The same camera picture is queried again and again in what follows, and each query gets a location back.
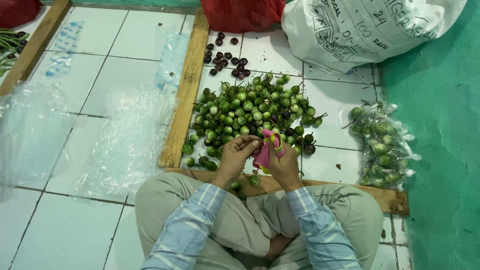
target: beige pants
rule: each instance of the beige pants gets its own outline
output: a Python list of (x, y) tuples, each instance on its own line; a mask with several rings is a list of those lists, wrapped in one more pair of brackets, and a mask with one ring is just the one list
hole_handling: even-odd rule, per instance
[[(138, 190), (135, 214), (142, 249), (147, 256), (167, 217), (200, 187), (202, 182), (178, 173), (163, 173), (147, 180)], [(369, 270), (380, 242), (383, 215), (367, 193), (344, 184), (308, 187), (332, 210), (355, 248), (364, 270)], [(247, 206), (227, 194), (195, 270), (245, 270), (266, 266), (270, 238), (294, 237), (300, 232), (284, 191), (249, 197)], [(270, 269), (312, 269), (301, 237), (295, 238)]]

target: red plastic bag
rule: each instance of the red plastic bag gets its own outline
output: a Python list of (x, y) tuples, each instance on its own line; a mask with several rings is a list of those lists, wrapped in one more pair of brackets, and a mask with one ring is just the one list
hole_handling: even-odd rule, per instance
[(41, 5), (40, 0), (0, 0), (0, 28), (12, 29), (33, 21)]
[(286, 0), (200, 0), (210, 28), (243, 34), (280, 22)]

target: white tile floor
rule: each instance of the white tile floor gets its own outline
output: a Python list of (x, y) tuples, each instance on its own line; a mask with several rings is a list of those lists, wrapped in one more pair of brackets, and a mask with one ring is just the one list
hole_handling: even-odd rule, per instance
[[(69, 148), (73, 166), (66, 170), (61, 166), (52, 168), (46, 186), (30, 190), (17, 188), (14, 199), (0, 204), (0, 270), (39, 266), (51, 270), (132, 270), (140, 266), (143, 253), (132, 196), (102, 202), (75, 200), (68, 195), (72, 194), (75, 175), (96, 142), (106, 114), (105, 97), (137, 81), (152, 81), (158, 65), (156, 49), (163, 47), (156, 38), (159, 23), (189, 34), (193, 19), (191, 15), (80, 7), (71, 8), (67, 13), (65, 22), (85, 21), (69, 76), (47, 79), (42, 72), (46, 59), (42, 57), (44, 60), (40, 60), (31, 82), (55, 83), (67, 95), (71, 112), (88, 115), (78, 117), (66, 143), (58, 142)], [(40, 20), (41, 16), (17, 30), (33, 33)], [(212, 31), (209, 41), (213, 42), (216, 35), (217, 32)], [(226, 36), (227, 42), (216, 49), (249, 60), (246, 68), (252, 70), (252, 74), (245, 81), (269, 71), (288, 73), (292, 77), (287, 85), (303, 82), (303, 94), (315, 102), (317, 114), (329, 114), (320, 128), (305, 129), (305, 133), (314, 132), (318, 147), (315, 155), (299, 158), (304, 178), (355, 183), (361, 171), (361, 152), (350, 135), (339, 131), (338, 113), (342, 106), (357, 105), (360, 99), (373, 100), (381, 93), (376, 67), (357, 67), (351, 75), (325, 74), (291, 54), (279, 25), (261, 33), (226, 33)], [(237, 45), (229, 43), (232, 37), (239, 39)], [(50, 53), (46, 51), (44, 55), (48, 57)], [(210, 69), (211, 65), (204, 67), (199, 91), (209, 87), (219, 93), (220, 81), (240, 83), (230, 75), (229, 68), (215, 77), (208, 74)], [(197, 147), (196, 151), (203, 154), (204, 149)], [(251, 167), (245, 169), (245, 172), (251, 171)], [(411, 270), (401, 217), (385, 214), (384, 232), (379, 239), (372, 270)]]

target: foot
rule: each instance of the foot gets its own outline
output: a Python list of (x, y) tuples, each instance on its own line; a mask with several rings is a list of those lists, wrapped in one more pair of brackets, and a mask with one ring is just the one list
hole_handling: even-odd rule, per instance
[(187, 169), (187, 171), (185, 172), (185, 175), (195, 180), (198, 180), (197, 177), (195, 177), (195, 175), (193, 174), (193, 171), (191, 169)]
[(265, 255), (265, 259), (270, 262), (274, 261), (292, 240), (293, 238), (288, 238), (283, 234), (277, 234), (274, 238), (270, 239), (270, 249), (267, 255)]

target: hand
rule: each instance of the hand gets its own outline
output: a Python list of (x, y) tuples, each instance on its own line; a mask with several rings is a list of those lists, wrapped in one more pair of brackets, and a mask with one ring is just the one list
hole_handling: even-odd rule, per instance
[(251, 154), (260, 152), (261, 145), (260, 138), (253, 135), (238, 136), (225, 144), (220, 169), (218, 169), (212, 184), (228, 189), (245, 167), (247, 158)]
[(275, 152), (275, 145), (268, 140), (268, 149), (270, 151), (270, 172), (273, 178), (286, 191), (293, 191), (303, 187), (299, 177), (299, 164), (297, 162), (297, 152), (288, 144), (283, 143), (285, 153), (278, 158)]

